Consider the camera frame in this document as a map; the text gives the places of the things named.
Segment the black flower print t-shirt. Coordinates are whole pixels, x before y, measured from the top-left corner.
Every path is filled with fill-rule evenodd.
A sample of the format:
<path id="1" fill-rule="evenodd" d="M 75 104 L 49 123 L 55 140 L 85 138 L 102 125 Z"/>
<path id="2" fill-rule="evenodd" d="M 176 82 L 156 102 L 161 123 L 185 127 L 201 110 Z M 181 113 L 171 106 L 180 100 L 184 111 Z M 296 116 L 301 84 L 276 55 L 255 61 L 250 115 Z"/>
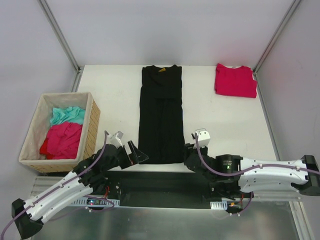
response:
<path id="1" fill-rule="evenodd" d="M 138 148 L 146 164 L 184 160 L 182 67 L 145 66 L 141 71 Z"/>

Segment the wicker laundry basket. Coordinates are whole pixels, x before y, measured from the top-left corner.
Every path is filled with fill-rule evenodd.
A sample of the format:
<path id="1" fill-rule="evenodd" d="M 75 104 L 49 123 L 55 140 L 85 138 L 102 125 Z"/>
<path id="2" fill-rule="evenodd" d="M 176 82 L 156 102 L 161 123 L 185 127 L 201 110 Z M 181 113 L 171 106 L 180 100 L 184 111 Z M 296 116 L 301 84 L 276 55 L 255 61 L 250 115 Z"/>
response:
<path id="1" fill-rule="evenodd" d="M 40 154 L 53 108 L 80 107 L 85 110 L 84 123 L 75 159 L 45 159 Z M 90 157 L 96 148 L 100 120 L 98 108 L 90 92 L 44 93 L 40 96 L 18 161 L 40 173 L 69 172 L 80 161 Z"/>

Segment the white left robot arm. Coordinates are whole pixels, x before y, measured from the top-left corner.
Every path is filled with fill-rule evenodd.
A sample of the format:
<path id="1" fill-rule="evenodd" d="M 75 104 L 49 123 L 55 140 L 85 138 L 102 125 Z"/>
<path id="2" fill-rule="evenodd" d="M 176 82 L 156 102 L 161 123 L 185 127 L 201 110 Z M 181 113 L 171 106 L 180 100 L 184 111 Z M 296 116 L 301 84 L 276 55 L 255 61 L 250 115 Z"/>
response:
<path id="1" fill-rule="evenodd" d="M 122 135 L 121 131 L 113 135 L 106 132 L 102 148 L 80 161 L 59 182 L 32 198 L 18 198 L 12 202 L 12 222 L 22 240 L 37 234 L 45 223 L 75 200 L 91 193 L 102 194 L 109 170 L 116 167 L 126 169 L 148 160 L 148 155 L 132 141 L 127 143 L 131 151 L 127 153 L 121 141 Z"/>

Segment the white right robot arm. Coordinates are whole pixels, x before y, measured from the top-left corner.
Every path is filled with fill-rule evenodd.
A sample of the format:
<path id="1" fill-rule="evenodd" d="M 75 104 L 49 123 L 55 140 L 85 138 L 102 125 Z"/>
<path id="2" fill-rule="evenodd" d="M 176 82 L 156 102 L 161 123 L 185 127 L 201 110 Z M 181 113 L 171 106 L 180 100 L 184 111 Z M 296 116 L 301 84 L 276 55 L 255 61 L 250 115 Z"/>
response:
<path id="1" fill-rule="evenodd" d="M 295 191 L 320 195 L 320 170 L 313 155 L 298 160 L 266 161 L 223 154 L 208 155 L 211 137 L 206 129 L 191 134 L 194 143 L 184 145 L 184 165 L 208 180 L 209 189 L 227 198 L 259 191 Z"/>

